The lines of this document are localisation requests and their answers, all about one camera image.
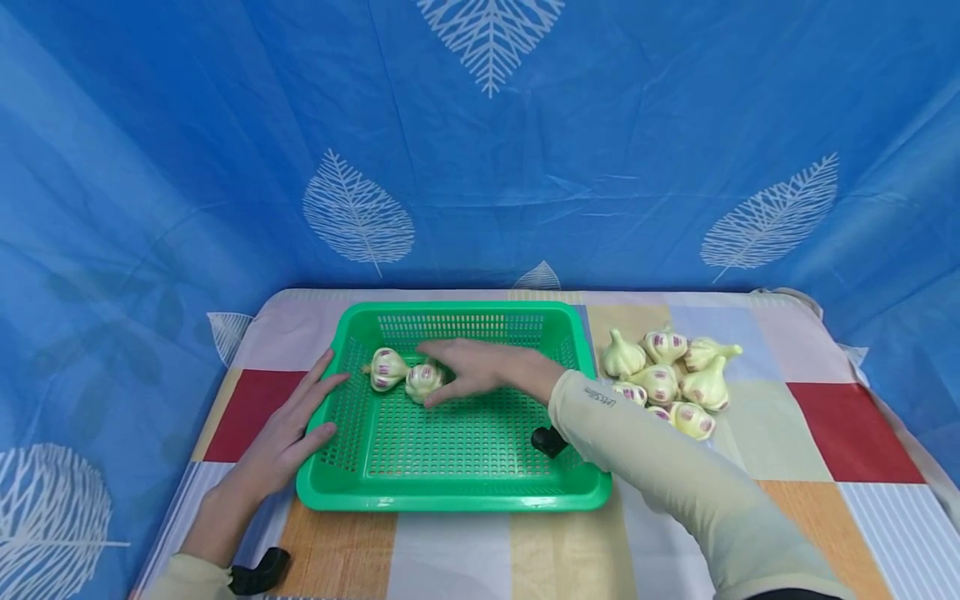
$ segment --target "tablecloth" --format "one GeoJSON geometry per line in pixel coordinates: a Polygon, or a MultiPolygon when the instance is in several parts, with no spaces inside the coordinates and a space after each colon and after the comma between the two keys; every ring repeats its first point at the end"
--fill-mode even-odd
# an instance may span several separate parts
{"type": "MultiPolygon", "coordinates": [[[[711,450],[757,480],[858,597],[960,598],[960,536],[917,461],[924,474],[936,466],[917,447],[904,448],[903,432],[803,299],[293,289],[270,299],[247,329],[131,599],[180,547],[203,494],[329,346],[343,312],[359,301],[401,300],[564,301],[580,312],[594,358],[612,327],[639,339],[670,323],[691,337],[739,344],[744,354],[726,371],[731,409],[718,416],[711,450]]],[[[941,502],[955,500],[944,496],[956,489],[937,492],[941,502]]],[[[619,480],[607,505],[590,513],[315,513],[295,496],[291,488],[264,504],[237,555],[255,564],[272,545],[292,553],[288,576],[268,599],[699,600],[713,593],[693,538],[619,480]]]]}

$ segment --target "black clip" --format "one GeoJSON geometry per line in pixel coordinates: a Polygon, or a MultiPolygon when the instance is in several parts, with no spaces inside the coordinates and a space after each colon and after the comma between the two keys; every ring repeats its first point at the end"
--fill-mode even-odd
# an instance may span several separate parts
{"type": "Polygon", "coordinates": [[[255,596],[280,585],[290,565],[290,553],[282,548],[270,548],[263,554],[256,568],[235,564],[230,568],[233,583],[230,590],[238,596],[255,596]]]}
{"type": "Polygon", "coordinates": [[[569,445],[555,427],[535,429],[534,434],[530,436],[530,444],[549,458],[557,458],[557,455],[569,445]]]}

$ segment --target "arm sleeve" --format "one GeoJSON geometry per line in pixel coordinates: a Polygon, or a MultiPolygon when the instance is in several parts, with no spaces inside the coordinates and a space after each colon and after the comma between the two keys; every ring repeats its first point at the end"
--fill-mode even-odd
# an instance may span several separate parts
{"type": "Polygon", "coordinates": [[[746,473],[616,394],[567,371],[550,419],[584,460],[677,519],[707,559],[717,600],[799,588],[853,599],[827,561],[746,473]]]}
{"type": "Polygon", "coordinates": [[[229,572],[216,564],[175,554],[147,593],[147,600],[236,600],[230,582],[229,572]]]}

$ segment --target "orange stripe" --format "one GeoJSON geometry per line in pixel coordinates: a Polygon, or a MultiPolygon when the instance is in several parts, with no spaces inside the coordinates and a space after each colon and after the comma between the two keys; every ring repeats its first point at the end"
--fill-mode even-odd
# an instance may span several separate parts
{"type": "Polygon", "coordinates": [[[513,515],[513,597],[522,600],[636,598],[620,494],[599,511],[513,515]]]}
{"type": "Polygon", "coordinates": [[[294,499],[280,538],[293,560],[271,594],[385,600],[395,534],[395,514],[318,513],[294,499]]]}
{"type": "Polygon", "coordinates": [[[892,600],[874,556],[860,535],[836,484],[812,481],[759,481],[783,513],[827,557],[840,582],[857,598],[892,600]]]}
{"type": "Polygon", "coordinates": [[[236,390],[241,373],[243,373],[242,369],[228,369],[227,374],[224,375],[224,381],[220,384],[220,391],[217,392],[217,397],[213,400],[213,406],[210,407],[210,413],[206,416],[204,430],[200,432],[200,438],[197,440],[197,444],[193,446],[193,454],[190,455],[191,461],[199,462],[204,459],[206,450],[210,447],[210,440],[213,439],[213,434],[217,432],[220,419],[227,410],[230,398],[233,397],[233,391],[236,390]]]}

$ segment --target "pile of garlic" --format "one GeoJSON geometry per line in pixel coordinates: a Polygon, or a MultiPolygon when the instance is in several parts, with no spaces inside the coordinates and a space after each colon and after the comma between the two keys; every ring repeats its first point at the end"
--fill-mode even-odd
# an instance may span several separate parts
{"type": "Polygon", "coordinates": [[[401,380],[407,395],[417,404],[444,384],[444,371],[431,359],[421,365],[407,367],[399,352],[392,348],[378,348],[363,372],[370,375],[370,387],[377,392],[389,392],[401,380]]]}
{"type": "Polygon", "coordinates": [[[649,402],[648,411],[695,440],[713,434],[710,413],[730,406],[724,367],[743,348],[710,338],[687,340],[670,327],[647,333],[640,344],[624,340],[617,329],[610,337],[600,364],[616,392],[640,406],[649,402]]]}

